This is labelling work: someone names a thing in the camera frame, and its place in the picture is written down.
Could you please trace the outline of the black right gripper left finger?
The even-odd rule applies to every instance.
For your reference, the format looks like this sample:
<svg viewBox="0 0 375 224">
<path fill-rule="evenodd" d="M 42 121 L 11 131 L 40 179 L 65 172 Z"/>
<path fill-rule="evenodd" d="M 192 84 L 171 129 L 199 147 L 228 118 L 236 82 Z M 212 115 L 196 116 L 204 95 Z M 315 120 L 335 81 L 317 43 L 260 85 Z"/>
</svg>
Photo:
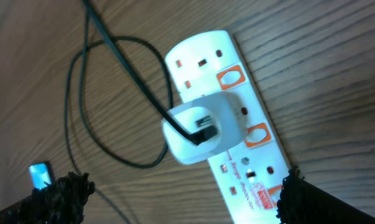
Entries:
<svg viewBox="0 0 375 224">
<path fill-rule="evenodd" d="M 2 224 L 81 224 L 84 206 L 95 192 L 88 174 L 69 172 L 43 189 L 0 211 Z"/>
</svg>

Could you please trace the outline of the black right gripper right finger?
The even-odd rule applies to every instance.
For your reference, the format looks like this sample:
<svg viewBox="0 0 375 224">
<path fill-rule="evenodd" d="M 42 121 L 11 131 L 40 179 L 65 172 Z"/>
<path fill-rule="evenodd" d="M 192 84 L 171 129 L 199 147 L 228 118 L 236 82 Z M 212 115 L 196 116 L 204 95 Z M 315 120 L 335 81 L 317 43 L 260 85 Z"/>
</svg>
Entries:
<svg viewBox="0 0 375 224">
<path fill-rule="evenodd" d="M 282 180 L 276 217 L 285 224 L 375 224 L 375 218 L 308 183 L 297 166 Z"/>
</svg>

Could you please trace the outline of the Samsung Galaxy smartphone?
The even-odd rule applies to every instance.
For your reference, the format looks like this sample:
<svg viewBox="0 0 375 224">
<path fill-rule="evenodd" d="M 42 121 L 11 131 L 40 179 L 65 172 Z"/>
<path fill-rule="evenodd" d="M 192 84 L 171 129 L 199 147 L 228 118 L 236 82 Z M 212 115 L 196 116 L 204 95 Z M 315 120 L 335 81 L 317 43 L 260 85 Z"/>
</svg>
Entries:
<svg viewBox="0 0 375 224">
<path fill-rule="evenodd" d="M 44 189 L 54 182 L 54 175 L 49 161 L 31 164 L 29 173 L 35 189 Z"/>
</svg>

